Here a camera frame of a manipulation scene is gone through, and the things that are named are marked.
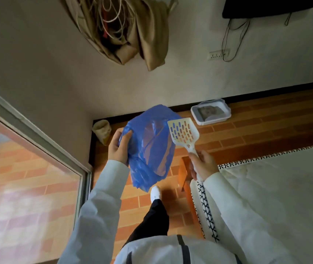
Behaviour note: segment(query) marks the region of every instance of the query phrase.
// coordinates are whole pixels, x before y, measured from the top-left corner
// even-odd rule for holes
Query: power socket
[[[225,49],[224,57],[227,57],[229,53],[230,53],[230,49]],[[208,53],[208,60],[216,60],[216,59],[222,59],[222,58],[223,58],[222,50]]]

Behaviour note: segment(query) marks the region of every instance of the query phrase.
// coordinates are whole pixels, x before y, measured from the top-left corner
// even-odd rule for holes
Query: white litter scoop
[[[187,149],[189,153],[193,153],[198,156],[194,144],[199,139],[199,132],[191,118],[169,120],[168,126],[174,144],[178,146],[183,146]],[[194,167],[194,171],[197,173],[198,182],[203,182],[198,175],[193,161],[192,164]]]

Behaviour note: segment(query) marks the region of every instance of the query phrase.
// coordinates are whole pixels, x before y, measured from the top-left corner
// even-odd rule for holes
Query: blue plastic bag
[[[123,129],[120,141],[133,130],[128,143],[128,161],[134,187],[148,192],[151,186],[166,178],[175,152],[168,120],[174,119],[181,117],[159,104],[129,121]]]

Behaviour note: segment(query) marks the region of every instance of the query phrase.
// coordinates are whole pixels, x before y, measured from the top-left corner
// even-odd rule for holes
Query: white protective suit
[[[120,198],[128,173],[129,169],[124,164],[115,160],[107,162],[89,200],[81,208],[58,264],[111,262],[119,222]],[[221,173],[210,176],[204,181],[204,186],[218,205],[221,217],[241,246],[246,259],[239,259],[220,244],[211,241],[172,235],[130,242],[121,249],[115,263],[298,263],[280,241],[269,235],[266,222],[238,195]]]

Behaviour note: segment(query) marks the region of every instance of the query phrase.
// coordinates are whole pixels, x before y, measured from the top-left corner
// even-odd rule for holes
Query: television
[[[313,7],[313,0],[226,0],[225,19],[251,19],[301,11]]]

